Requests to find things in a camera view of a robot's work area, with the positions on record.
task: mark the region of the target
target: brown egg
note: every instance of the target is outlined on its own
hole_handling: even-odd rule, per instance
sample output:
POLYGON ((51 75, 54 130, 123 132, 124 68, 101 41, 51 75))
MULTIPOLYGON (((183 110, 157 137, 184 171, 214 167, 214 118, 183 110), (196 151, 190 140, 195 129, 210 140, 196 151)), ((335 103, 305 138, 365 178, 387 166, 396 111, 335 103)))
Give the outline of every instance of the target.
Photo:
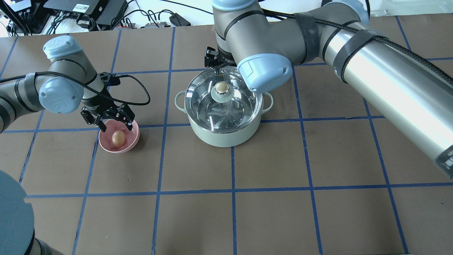
POLYGON ((126 141, 126 135, 123 131, 118 130, 112 135, 112 143, 115 147, 123 146, 124 142, 126 141))

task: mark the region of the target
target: sticker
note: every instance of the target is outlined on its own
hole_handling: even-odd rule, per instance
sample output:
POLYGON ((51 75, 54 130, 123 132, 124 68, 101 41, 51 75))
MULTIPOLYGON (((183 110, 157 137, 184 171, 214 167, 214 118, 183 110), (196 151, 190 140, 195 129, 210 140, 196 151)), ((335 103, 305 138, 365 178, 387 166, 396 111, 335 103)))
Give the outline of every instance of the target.
POLYGON ((76 7, 72 11, 85 13, 89 7, 89 5, 76 4, 76 7))

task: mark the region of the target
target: cable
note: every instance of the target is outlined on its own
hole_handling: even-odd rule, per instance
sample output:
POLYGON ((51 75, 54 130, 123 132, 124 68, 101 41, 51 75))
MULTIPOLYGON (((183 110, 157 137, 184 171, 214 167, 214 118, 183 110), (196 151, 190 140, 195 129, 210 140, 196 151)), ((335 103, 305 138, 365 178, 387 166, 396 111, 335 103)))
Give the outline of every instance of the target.
POLYGON ((133 29, 132 21, 129 18, 126 18, 126 25, 129 26, 131 29, 133 29))
POLYGON ((59 21, 57 21, 57 22, 55 23, 55 25, 53 26, 53 32, 52 32, 52 34, 55 34, 55 33, 57 32, 58 26, 63 22, 63 20, 65 20, 65 19, 67 19, 67 18, 68 18, 68 16, 63 17, 61 20, 59 20, 59 21))
POLYGON ((371 15, 370 0, 365 0, 365 4, 366 4, 366 12, 368 13, 368 17, 370 18, 370 15, 371 15))
POLYGON ((133 10, 133 11, 131 11, 130 13, 124 15, 124 16, 123 16, 122 18, 120 18, 113 26, 110 27, 110 30, 113 30, 113 29, 116 27, 116 25, 118 25, 118 23, 121 22, 122 19, 125 19, 127 16, 129 16, 129 15, 131 15, 132 13, 137 12, 137 11, 141 11, 142 13, 146 13, 146 16, 148 16, 148 20, 149 20, 150 23, 151 23, 151 20, 153 20, 153 22, 156 23, 156 21, 155 21, 152 17, 150 17, 150 15, 149 15, 146 11, 144 11, 144 10, 142 10, 142 9, 138 9, 138 10, 133 10))
POLYGON ((196 10, 200 10, 202 12, 206 12, 206 13, 212 14, 212 12, 209 12, 207 10, 203 10, 203 9, 200 9, 200 8, 197 8, 197 7, 193 7, 193 6, 190 6, 190 5, 185 5, 185 4, 181 4, 181 3, 177 3, 177 2, 173 2, 173 1, 169 1, 169 0, 161 0, 161 1, 169 2, 169 3, 172 3, 172 4, 186 6, 186 7, 192 8, 192 9, 196 9, 196 10))
MULTIPOLYGON (((53 19, 52 24, 55 24, 55 22, 57 22, 57 21, 60 20, 60 18, 62 17, 61 14, 62 14, 62 13, 60 12, 57 16, 55 16, 55 18, 53 19)), ((53 25, 51 25, 51 26, 49 27, 49 29, 47 30, 46 34, 50 34, 50 31, 52 31, 52 28, 53 28, 53 25)))
MULTIPOLYGON (((270 14, 270 15, 277 15, 277 16, 283 16, 283 17, 294 19, 294 15, 293 14, 281 13, 281 12, 265 10, 265 9, 263 9, 263 11, 264 11, 264 13, 266 15, 270 14)), ((352 27, 343 26, 343 25, 335 23, 335 22, 331 22, 331 21, 327 21, 327 20, 320 20, 320 19, 315 19, 315 20, 316 20, 316 23, 318 23, 318 24, 328 25, 328 26, 339 28, 339 29, 342 29, 342 30, 345 30, 345 31, 348 31, 348 32, 357 33, 359 31, 358 29, 355 29, 355 28, 352 28, 352 27)), ((416 54, 416 53, 404 48, 403 46, 401 46, 399 44, 396 44, 396 43, 388 40, 387 38, 384 38, 384 37, 381 37, 381 36, 376 36, 373 39, 375 41, 383 43, 383 44, 385 44, 387 46, 390 46, 390 47, 392 47, 392 48, 404 53, 405 55, 411 57, 415 61, 419 62, 420 64, 422 64, 423 66, 427 67, 429 70, 434 72, 441 79, 446 81, 450 85, 450 88, 453 88, 453 78, 451 78, 448 74, 446 74, 444 71, 442 71, 439 67, 437 67, 434 64, 432 64, 431 62, 427 61, 426 59, 424 59, 420 55, 418 55, 418 54, 416 54)))
POLYGON ((154 16, 154 19, 157 20, 156 14, 155 14, 153 11, 148 10, 148 15, 151 15, 149 12, 151 12, 151 13, 153 14, 153 16, 154 16))
MULTIPOLYGON (((125 104, 128 104, 128 105, 138 105, 138 106, 143 106, 143 105, 147 105, 151 102, 151 97, 149 95, 149 92, 148 90, 146 89, 146 87, 143 85, 143 83, 141 83, 137 78, 135 78, 134 76, 132 75, 129 75, 129 74, 124 74, 124 75, 119 75, 117 76, 118 78, 123 78, 123 77, 129 77, 129 78, 132 78, 134 79, 138 84, 140 84, 140 86, 143 88, 143 90, 145 91, 146 93, 146 96, 148 97, 148 100, 145 102, 145 103, 134 103, 134 102, 127 102, 127 101, 123 101, 123 100, 119 100, 119 99, 116 99, 116 98, 113 98, 113 97, 110 97, 110 96, 106 96, 104 94, 102 94, 101 92, 89 87, 88 85, 86 85, 85 83, 79 81, 79 80, 76 80, 70 76, 67 76, 65 74, 61 74, 61 73, 57 73, 57 72, 50 72, 50 71, 46 71, 46 72, 36 72, 35 73, 35 76, 41 76, 41 75, 56 75, 56 76, 60 76, 60 77, 63 77, 63 78, 66 78, 70 81, 73 81, 79 85, 81 85, 82 87, 88 89, 89 91, 95 93, 96 95, 98 96, 101 96, 103 98, 106 98, 108 100, 111 100, 111 101, 114 101, 114 102, 118 102, 118 103, 125 103, 125 104)), ((11 78, 6 78, 6 79, 2 79, 0 80, 0 83, 5 83, 5 82, 8 82, 8 81, 12 81, 12 80, 18 80, 18 79, 23 79, 25 78, 25 75, 20 75, 20 76, 16 76, 16 77, 11 77, 11 78)))

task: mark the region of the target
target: blue tape line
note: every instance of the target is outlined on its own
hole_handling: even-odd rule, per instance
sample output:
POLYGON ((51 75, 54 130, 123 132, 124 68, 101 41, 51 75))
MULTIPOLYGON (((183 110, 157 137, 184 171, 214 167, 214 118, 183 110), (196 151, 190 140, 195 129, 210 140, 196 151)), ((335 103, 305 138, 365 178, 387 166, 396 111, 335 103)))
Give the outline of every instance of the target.
POLYGON ((395 16, 395 19, 396 19, 396 22, 398 22, 398 26, 400 27, 400 30, 401 30, 401 33, 403 35, 404 41, 406 42, 406 45, 407 45, 407 49, 412 51, 412 49, 410 48, 410 45, 409 45, 409 41, 407 40, 406 34, 404 33, 403 26, 401 26, 400 19, 398 18, 398 16, 395 16))
POLYGON ((176 29, 173 27, 172 39, 171 39, 171 48, 170 48, 170 64, 169 64, 169 78, 167 84, 167 102, 165 105, 165 120, 164 120, 164 132, 162 134, 162 148, 160 150, 160 166, 159 166, 159 181, 157 184, 157 197, 156 197, 156 208, 154 212, 154 227, 153 227, 153 237, 151 245, 151 254, 154 255, 156 251, 156 239, 157 239, 157 222, 159 218, 159 205, 160 205, 160 191, 162 187, 162 172, 164 169, 164 152, 165 152, 165 140, 167 136, 167 121, 169 114, 169 102, 170 102, 170 85, 171 85, 171 73, 173 66, 173 50, 174 50, 174 38, 175 38, 176 29))
POLYGON ((237 255, 236 235, 236 166, 234 158, 234 147, 231 147, 231 208, 233 216, 233 255, 237 255))
POLYGON ((357 117, 330 117, 330 118, 303 118, 303 121, 327 121, 327 120, 348 120, 348 119, 368 119, 367 116, 357 116, 357 117))
POLYGON ((453 186, 453 182, 390 184, 392 188, 453 186))
POLYGON ((296 72, 295 72, 294 67, 292 67, 292 69, 293 69, 293 83, 294 83, 294 91, 296 94, 297 110, 299 112, 299 118, 301 120, 300 129, 302 131, 302 142, 304 143, 305 163, 307 166, 308 183, 310 185, 310 195, 311 195, 312 207, 313 207, 313 218, 314 218, 314 225, 315 225, 315 229, 316 229, 316 239, 318 240, 319 253, 322 255, 323 246, 321 243, 321 234, 319 232, 318 210, 316 209, 316 201, 315 201, 315 197, 314 197, 313 180, 312 180, 311 169, 310 169, 310 159, 308 157, 307 139, 305 137, 305 128, 304 128, 304 122, 303 122, 304 118, 302 116, 302 109, 300 107, 299 90, 297 88, 296 72))
POLYGON ((313 187, 316 191, 325 191, 325 190, 358 190, 358 189, 382 189, 387 188, 387 185, 353 185, 353 186, 321 186, 313 187))
POLYGON ((121 72, 116 73, 117 75, 123 74, 158 74, 158 73, 168 73, 168 70, 157 70, 157 71, 137 71, 137 72, 121 72))
POLYGON ((198 69, 178 69, 172 70, 172 72, 202 72, 205 71, 207 68, 198 68, 198 69))
POLYGON ((3 78, 3 72, 5 72, 6 65, 8 64, 8 61, 10 60, 11 54, 13 53, 13 50, 14 50, 14 47, 16 46, 16 42, 17 42, 18 38, 19 37, 16 37, 16 39, 14 39, 13 46, 10 49, 10 53, 8 54, 8 57, 6 57, 5 64, 3 65, 3 68, 1 69, 0 79, 3 78))
POLYGON ((279 191, 309 191, 310 187, 283 187, 283 188, 246 188, 235 189, 236 193, 240 192, 279 192, 279 191))
POLYGON ((300 121, 298 118, 292 118, 292 119, 264 119, 261 120, 261 123, 279 123, 279 122, 296 122, 300 121))
POLYGON ((210 193, 230 193, 231 189, 221 190, 193 190, 193 191, 160 191, 161 195, 181 195, 181 194, 210 194, 210 193))
POLYGON ((51 197, 83 197, 85 194, 43 194, 26 195, 25 198, 51 198, 51 197))
POLYGON ((24 179, 25 171, 27 170, 28 162, 30 160, 31 151, 33 150, 34 141, 36 140, 36 135, 38 134, 38 129, 39 129, 39 126, 41 125, 43 116, 44 116, 44 110, 41 111, 41 115, 39 116, 38 123, 36 124, 36 129, 34 131, 33 139, 31 140, 30 149, 29 149, 29 152, 27 153, 27 157, 25 158, 24 167, 22 168, 22 172, 20 173, 19 184, 22 184, 22 180, 24 179))
POLYGON ((116 41, 116 48, 115 48, 115 53, 113 54, 112 67, 110 68, 111 74, 113 73, 113 69, 115 68, 116 55, 118 54, 118 48, 120 47, 120 40, 121 40, 121 30, 118 32, 118 40, 116 41))
POLYGON ((56 129, 39 129, 38 132, 79 132, 79 131, 94 131, 99 130, 96 127, 87 128, 56 128, 56 129))
POLYGON ((436 60, 453 60, 453 58, 432 58, 426 59, 427 61, 436 61, 436 60))
POLYGON ((190 123, 167 124, 167 127, 187 127, 187 126, 190 126, 190 123))
POLYGON ((87 185, 85 186, 85 193, 83 194, 83 202, 82 202, 82 208, 80 210, 79 223, 77 225, 76 238, 74 240, 74 246, 72 248, 72 255, 76 255, 76 251, 77 251, 77 244, 79 242, 80 229, 82 227, 83 215, 85 213, 85 206, 87 204, 88 190, 90 189, 91 176, 93 174, 94 161, 95 161, 95 158, 96 158, 96 152, 97 152, 98 143, 99 143, 99 133, 96 136, 96 141, 94 143, 93 155, 91 157, 91 163, 90 163, 90 170, 88 172, 88 177, 87 177, 87 185))
MULTIPOLYGON (((434 183, 403 183, 390 184, 392 188, 410 188, 410 187, 437 187, 437 186, 453 186, 453 182, 434 182, 434 183)), ((310 187, 277 187, 277 188, 242 188, 234 189, 235 193, 244 192, 281 192, 281 191, 316 191, 322 190, 360 190, 360 189, 384 189, 386 184, 379 185, 352 185, 352 186, 314 186, 310 187)), ((88 193, 87 197, 97 196, 150 196, 150 195, 182 195, 182 194, 211 194, 211 193, 231 193, 232 189, 219 190, 187 190, 187 191, 145 191, 145 192, 118 192, 118 193, 88 193)), ((26 198, 49 198, 49 197, 84 197, 85 194, 38 194, 27 195, 26 198)))
POLYGON ((150 196, 157 195, 156 191, 147 192, 118 192, 118 193, 91 193, 87 197, 100 197, 100 196, 150 196))
POLYGON ((374 142, 376 144, 377 154, 379 155, 379 160, 381 162, 382 172, 384 173, 384 178, 386 180, 386 186, 387 186, 387 190, 389 192, 390 201, 392 203, 393 213, 395 215, 396 225, 398 226, 398 231, 400 233, 400 238, 401 238, 401 242, 403 244, 404 253, 409 254, 409 250, 408 250, 407 244, 406 244, 406 239, 404 238, 403 228, 401 227, 400 217, 398 216, 398 210, 396 209, 395 200, 393 198, 393 192, 392 192, 392 188, 390 186, 390 181, 389 181, 389 178, 387 175, 386 166, 384 164, 384 159, 382 157, 381 147, 379 146, 379 141, 377 139, 376 130, 374 129, 373 119, 371 118, 371 115, 370 115, 370 109, 369 109, 368 103, 366 102, 365 99, 363 99, 363 103, 365 104, 366 113, 369 117, 371 131, 373 133, 374 142))
POLYGON ((5 130, 3 133, 33 133, 34 130, 5 130))

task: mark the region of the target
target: cable strap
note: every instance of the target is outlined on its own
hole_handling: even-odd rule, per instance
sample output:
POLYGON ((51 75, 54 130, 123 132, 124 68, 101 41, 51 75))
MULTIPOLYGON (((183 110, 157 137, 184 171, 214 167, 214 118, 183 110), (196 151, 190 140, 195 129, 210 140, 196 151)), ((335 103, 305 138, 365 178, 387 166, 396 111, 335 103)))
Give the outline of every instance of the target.
POLYGON ((374 29, 362 29, 355 33, 349 41, 337 53, 333 61, 333 70, 335 74, 344 82, 344 70, 346 69, 349 60, 365 45, 373 40, 376 36, 384 37, 379 31, 374 29))
POLYGON ((312 61, 319 53, 319 35, 316 20, 308 12, 295 13, 294 18, 297 21, 305 42, 305 59, 302 63, 312 61))

